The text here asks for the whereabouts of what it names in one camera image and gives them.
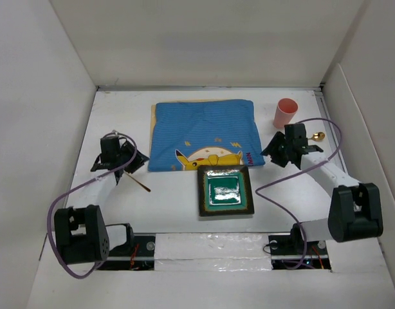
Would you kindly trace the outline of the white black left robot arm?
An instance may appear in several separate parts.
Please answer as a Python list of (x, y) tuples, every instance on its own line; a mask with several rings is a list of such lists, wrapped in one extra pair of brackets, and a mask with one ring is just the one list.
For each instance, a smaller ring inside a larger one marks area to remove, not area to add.
[(70, 194), (83, 190), (89, 205), (70, 206), (48, 214), (48, 223), (55, 230), (51, 246), (63, 267), (81, 263), (104, 262), (111, 249), (101, 206), (124, 174), (132, 174), (149, 160), (129, 136), (113, 131), (100, 139), (100, 154), (90, 171), (94, 178), (82, 183), (57, 198), (51, 208)]

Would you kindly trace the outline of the blue pikachu cloth napkin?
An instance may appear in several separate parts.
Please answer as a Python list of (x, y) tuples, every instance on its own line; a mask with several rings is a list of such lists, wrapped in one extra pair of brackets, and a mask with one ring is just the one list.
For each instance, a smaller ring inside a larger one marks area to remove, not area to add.
[(160, 102), (154, 114), (150, 172), (265, 164), (251, 100)]

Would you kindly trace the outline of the pink plastic cup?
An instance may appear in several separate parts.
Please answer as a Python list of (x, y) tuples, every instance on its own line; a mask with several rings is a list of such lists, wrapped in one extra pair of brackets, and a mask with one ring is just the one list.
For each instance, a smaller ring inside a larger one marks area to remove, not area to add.
[(282, 98), (277, 103), (273, 125), (277, 129), (283, 128), (289, 124), (296, 112), (298, 111), (298, 104), (290, 98)]

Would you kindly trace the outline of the gold fork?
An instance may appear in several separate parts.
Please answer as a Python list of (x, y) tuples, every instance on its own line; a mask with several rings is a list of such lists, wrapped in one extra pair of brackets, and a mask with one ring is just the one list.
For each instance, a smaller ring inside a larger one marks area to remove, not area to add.
[(125, 173), (128, 177), (130, 177), (130, 179), (132, 179), (134, 182), (136, 182), (140, 187), (142, 187), (144, 190), (146, 190), (147, 192), (151, 192), (151, 189), (148, 188), (146, 185), (144, 185), (143, 183), (141, 183), (140, 181), (138, 181), (135, 177), (133, 177), (131, 174), (129, 173)]

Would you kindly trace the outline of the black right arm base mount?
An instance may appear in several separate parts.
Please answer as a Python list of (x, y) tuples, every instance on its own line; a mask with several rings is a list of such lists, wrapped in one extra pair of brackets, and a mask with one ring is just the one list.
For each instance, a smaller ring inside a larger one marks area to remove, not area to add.
[(273, 233), (262, 248), (271, 257), (273, 270), (320, 269), (331, 270), (329, 254), (325, 241), (304, 242), (300, 228), (295, 223), (290, 232)]

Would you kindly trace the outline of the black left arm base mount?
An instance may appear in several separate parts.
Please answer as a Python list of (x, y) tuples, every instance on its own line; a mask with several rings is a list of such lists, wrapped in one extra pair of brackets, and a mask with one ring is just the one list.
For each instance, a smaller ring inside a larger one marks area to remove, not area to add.
[(129, 223), (107, 225), (109, 255), (97, 270), (154, 270), (156, 234), (135, 233)]

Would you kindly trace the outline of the square green black plate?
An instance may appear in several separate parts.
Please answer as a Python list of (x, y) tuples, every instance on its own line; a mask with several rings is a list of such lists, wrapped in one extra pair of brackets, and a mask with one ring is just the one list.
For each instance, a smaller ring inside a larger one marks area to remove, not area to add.
[(255, 213), (249, 169), (245, 165), (203, 165), (197, 169), (201, 217)]

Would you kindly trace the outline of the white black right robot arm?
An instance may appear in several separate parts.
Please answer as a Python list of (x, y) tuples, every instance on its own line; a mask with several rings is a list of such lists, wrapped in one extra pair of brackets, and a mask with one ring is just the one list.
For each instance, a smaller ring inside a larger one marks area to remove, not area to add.
[(261, 154), (280, 167), (295, 165), (298, 176), (308, 174), (331, 198), (327, 217), (294, 224), (289, 237), (292, 251), (305, 253), (313, 241), (343, 243), (383, 234), (379, 188), (349, 176), (329, 161), (323, 149), (308, 144), (304, 124), (284, 126)]

